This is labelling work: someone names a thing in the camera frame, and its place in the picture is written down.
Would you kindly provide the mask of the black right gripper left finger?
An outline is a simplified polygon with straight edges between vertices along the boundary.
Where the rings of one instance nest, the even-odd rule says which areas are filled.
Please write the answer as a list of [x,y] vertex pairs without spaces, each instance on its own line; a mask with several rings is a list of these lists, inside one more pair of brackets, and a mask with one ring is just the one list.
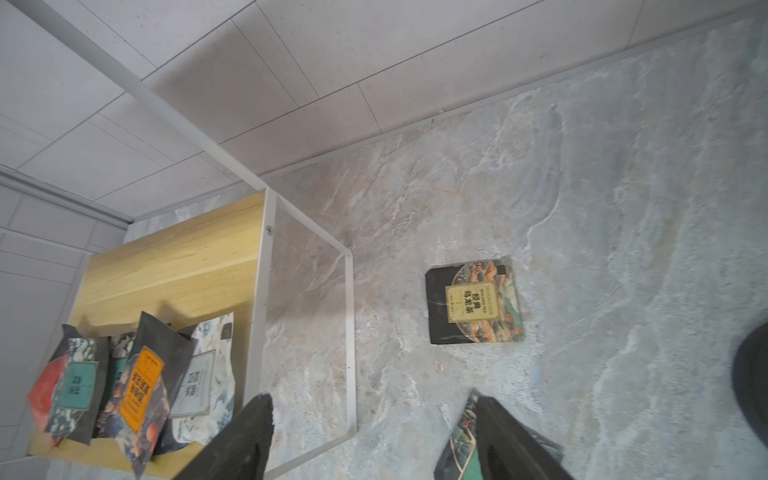
[[175,479],[262,480],[274,434],[273,399],[259,394],[196,455]]

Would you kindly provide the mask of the white patterned tea bag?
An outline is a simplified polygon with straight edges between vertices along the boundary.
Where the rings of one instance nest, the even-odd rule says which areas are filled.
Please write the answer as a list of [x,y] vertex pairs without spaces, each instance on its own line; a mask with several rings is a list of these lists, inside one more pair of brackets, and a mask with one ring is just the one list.
[[155,447],[157,455],[191,443],[209,444],[234,415],[234,315],[228,313],[180,332],[194,341],[195,348]]

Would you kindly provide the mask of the orange label lower tea bag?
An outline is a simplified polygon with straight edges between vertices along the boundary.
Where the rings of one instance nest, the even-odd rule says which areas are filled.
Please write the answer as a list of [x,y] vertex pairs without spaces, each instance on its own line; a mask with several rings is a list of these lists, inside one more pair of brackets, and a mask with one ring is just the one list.
[[132,349],[97,425],[140,478],[153,456],[195,342],[143,312]]

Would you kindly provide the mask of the green label floral tea bag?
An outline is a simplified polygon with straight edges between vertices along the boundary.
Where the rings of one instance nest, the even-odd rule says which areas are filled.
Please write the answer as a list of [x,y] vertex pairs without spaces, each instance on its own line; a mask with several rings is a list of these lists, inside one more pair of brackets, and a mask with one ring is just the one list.
[[52,395],[45,432],[56,446],[64,439],[89,445],[106,386],[109,339],[68,338],[64,370]]

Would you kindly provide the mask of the red tea bag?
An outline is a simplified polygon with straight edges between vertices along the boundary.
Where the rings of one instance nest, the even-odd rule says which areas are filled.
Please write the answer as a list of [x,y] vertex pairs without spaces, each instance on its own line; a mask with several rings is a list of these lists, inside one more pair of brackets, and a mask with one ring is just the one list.
[[58,346],[27,395],[35,424],[45,435],[50,446],[57,444],[52,435],[45,432],[52,408],[52,396],[66,367],[69,340],[80,337],[80,333],[72,325],[62,326],[62,338]]

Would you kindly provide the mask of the beige label tea bag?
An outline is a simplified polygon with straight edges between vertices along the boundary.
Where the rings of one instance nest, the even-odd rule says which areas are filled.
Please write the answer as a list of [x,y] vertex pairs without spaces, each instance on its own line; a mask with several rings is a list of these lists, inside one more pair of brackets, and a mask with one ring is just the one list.
[[511,257],[433,267],[425,286],[431,344],[525,339]]

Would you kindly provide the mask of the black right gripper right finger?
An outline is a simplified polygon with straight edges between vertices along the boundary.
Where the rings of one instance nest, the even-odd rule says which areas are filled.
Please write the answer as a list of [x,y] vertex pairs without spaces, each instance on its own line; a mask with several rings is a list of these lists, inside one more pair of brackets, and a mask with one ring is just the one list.
[[573,479],[495,398],[480,396],[475,413],[484,479]]

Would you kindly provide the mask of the glitter roller on black stand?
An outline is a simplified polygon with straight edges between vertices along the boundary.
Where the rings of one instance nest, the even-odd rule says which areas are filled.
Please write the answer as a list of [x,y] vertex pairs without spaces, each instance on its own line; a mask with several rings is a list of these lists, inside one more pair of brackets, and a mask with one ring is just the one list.
[[747,424],[767,445],[767,324],[740,344],[732,365],[732,388]]

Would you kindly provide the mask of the green label top tea bag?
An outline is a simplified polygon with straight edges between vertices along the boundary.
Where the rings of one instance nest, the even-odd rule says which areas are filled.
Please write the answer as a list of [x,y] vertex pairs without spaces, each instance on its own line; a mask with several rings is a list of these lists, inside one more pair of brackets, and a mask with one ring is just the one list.
[[[484,395],[475,389],[470,391],[459,421],[453,428],[436,464],[434,470],[436,479],[484,479],[481,472],[476,435],[475,404],[480,396]],[[522,425],[562,465],[563,448],[537,431]]]

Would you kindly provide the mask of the white frame wooden shelf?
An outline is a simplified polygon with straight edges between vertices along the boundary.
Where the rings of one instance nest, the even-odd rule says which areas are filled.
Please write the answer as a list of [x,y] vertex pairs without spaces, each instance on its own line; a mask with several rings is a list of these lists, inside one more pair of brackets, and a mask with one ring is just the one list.
[[174,327],[235,313],[242,322],[234,352],[237,415],[265,393],[260,376],[277,212],[331,246],[337,240],[47,3],[19,1],[16,8],[254,189],[246,199],[98,255],[72,313],[80,327],[105,331],[130,326],[141,308],[170,314]]

